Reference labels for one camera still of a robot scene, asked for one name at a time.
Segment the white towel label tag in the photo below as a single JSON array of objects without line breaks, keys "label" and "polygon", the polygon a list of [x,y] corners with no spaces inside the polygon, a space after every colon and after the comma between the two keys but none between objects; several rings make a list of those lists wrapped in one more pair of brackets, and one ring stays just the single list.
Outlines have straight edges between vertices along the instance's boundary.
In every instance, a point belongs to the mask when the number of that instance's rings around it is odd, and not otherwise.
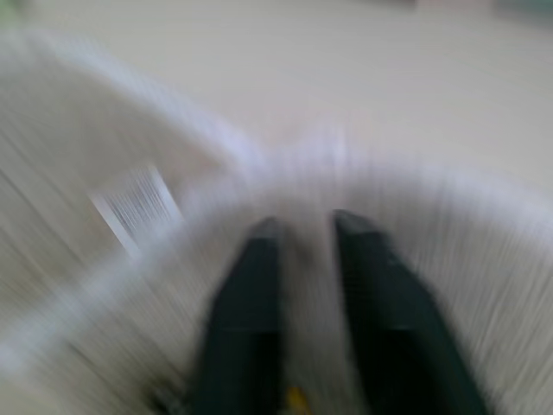
[{"label": "white towel label tag", "polygon": [[116,175],[89,197],[132,258],[142,256],[182,222],[181,209],[161,172],[151,163]]}]

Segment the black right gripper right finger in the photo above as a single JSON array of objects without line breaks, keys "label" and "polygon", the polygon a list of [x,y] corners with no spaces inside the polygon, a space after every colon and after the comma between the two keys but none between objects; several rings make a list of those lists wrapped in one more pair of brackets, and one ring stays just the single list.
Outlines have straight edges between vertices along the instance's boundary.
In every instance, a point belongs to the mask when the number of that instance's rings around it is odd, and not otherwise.
[{"label": "black right gripper right finger", "polygon": [[371,415],[491,415],[434,297],[367,218],[333,213],[346,321]]}]

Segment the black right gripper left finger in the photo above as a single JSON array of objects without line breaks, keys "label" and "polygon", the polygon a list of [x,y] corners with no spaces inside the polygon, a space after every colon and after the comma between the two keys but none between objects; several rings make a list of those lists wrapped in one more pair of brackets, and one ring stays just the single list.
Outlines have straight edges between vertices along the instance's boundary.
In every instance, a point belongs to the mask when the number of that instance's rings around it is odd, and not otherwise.
[{"label": "black right gripper left finger", "polygon": [[281,405],[281,242],[274,218],[249,229],[209,315],[191,415],[277,415]]}]

